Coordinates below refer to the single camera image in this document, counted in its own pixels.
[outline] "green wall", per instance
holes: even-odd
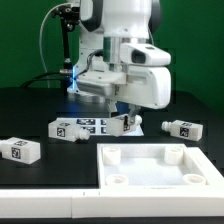
[[[46,13],[62,0],[0,0],[0,87],[20,86],[43,72],[39,29]],[[224,116],[224,0],[161,0],[158,47],[172,55],[173,89],[192,93]],[[78,57],[78,31],[71,35]],[[48,19],[43,38],[49,71],[62,68],[60,20]]]

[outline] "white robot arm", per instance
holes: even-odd
[[[77,85],[81,91],[106,98],[111,112],[116,111],[117,101],[130,104],[129,114],[107,120],[107,132],[115,136],[135,128],[140,107],[159,109],[170,101],[171,78],[164,66],[171,57],[147,43],[152,1],[80,1]],[[103,49],[103,56],[82,72],[86,59],[97,49]]]

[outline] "black table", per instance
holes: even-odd
[[[41,160],[32,165],[1,159],[1,189],[79,189],[98,188],[97,143],[184,143],[199,147],[224,173],[224,119],[185,92],[173,92],[169,106],[162,110],[142,108],[144,136],[91,136],[75,143],[48,138],[48,123],[57,117],[108,117],[104,104],[68,99],[60,89],[0,89],[0,139],[19,137],[41,143]],[[127,105],[119,104],[119,111]],[[198,142],[171,137],[161,131],[163,121],[183,120],[204,125]],[[0,223],[223,223],[211,218],[117,218],[117,219],[40,219],[3,220]]]

